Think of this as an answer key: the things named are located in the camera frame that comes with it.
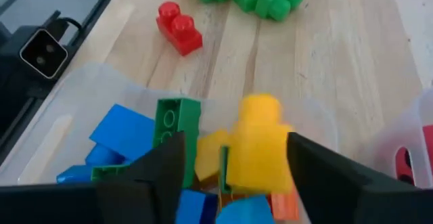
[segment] plastic bin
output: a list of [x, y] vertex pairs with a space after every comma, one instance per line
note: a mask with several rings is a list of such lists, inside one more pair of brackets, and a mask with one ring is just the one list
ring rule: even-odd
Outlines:
[[[367, 146], [361, 162], [396, 179], [413, 178], [415, 186], [433, 187], [423, 127], [433, 125], [433, 89], [424, 91], [396, 122], [379, 132]], [[402, 175], [401, 167], [412, 176]]]
[[[71, 72], [49, 96], [0, 166], [0, 185], [55, 183], [55, 177], [74, 164], [84, 164], [95, 145], [89, 136], [114, 104], [150, 118], [156, 102], [175, 93], [134, 85], [109, 65], [88, 64]], [[337, 151], [334, 121], [313, 100], [282, 102], [284, 118], [295, 129]], [[237, 103], [202, 100], [200, 134], [229, 129]]]

